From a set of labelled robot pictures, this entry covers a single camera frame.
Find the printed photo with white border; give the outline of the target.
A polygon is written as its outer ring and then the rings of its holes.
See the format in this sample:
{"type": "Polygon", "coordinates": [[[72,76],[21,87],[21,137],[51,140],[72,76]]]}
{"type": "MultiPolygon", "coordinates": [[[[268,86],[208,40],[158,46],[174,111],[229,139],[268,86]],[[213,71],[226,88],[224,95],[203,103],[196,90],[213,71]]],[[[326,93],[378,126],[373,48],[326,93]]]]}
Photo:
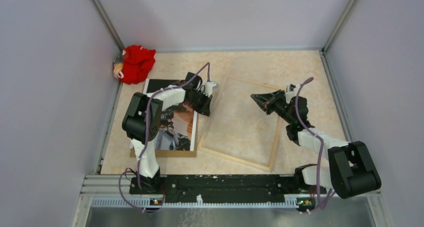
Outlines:
{"type": "Polygon", "coordinates": [[[196,128],[198,113],[185,102],[182,88],[174,89],[179,83],[172,79],[147,79],[143,93],[163,101],[157,135],[153,140],[155,151],[160,157],[196,156],[196,128]]]}

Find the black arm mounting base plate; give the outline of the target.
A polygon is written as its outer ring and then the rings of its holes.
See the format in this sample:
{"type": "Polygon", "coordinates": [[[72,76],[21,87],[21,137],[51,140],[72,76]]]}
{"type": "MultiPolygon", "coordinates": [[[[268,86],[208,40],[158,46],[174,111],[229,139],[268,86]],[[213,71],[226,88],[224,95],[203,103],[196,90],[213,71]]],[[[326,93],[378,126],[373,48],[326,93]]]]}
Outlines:
{"type": "Polygon", "coordinates": [[[147,180],[131,179],[131,195],[161,195],[167,204],[194,203],[198,196],[206,204],[283,203],[290,194],[316,193],[292,174],[169,174],[147,180]]]}

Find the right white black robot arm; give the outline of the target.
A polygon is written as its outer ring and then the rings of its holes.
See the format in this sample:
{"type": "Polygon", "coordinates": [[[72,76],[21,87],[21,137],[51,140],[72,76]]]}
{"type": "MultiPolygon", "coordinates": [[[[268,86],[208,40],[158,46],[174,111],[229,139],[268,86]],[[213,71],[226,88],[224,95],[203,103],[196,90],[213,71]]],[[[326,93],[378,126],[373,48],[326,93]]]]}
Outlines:
{"type": "Polygon", "coordinates": [[[308,120],[306,98],[284,90],[250,97],[267,115],[275,113],[287,123],[290,141],[318,154],[316,163],[295,169],[293,187],[297,192],[307,193],[318,185],[348,199],[381,188],[382,180],[366,144],[340,140],[315,128],[308,120]]]}

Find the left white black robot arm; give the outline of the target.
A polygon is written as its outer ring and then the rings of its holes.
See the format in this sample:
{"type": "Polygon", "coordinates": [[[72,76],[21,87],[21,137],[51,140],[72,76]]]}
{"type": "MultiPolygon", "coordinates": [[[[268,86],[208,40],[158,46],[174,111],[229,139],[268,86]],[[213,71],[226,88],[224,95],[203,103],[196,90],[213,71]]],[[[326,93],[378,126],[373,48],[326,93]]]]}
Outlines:
{"type": "Polygon", "coordinates": [[[188,104],[196,114],[210,116],[213,90],[218,83],[188,72],[186,79],[159,88],[155,92],[135,93],[130,101],[122,129],[129,137],[137,157],[138,178],[141,187],[149,194],[160,189],[160,174],[155,154],[157,134],[160,130],[162,112],[178,104],[188,104]]]}

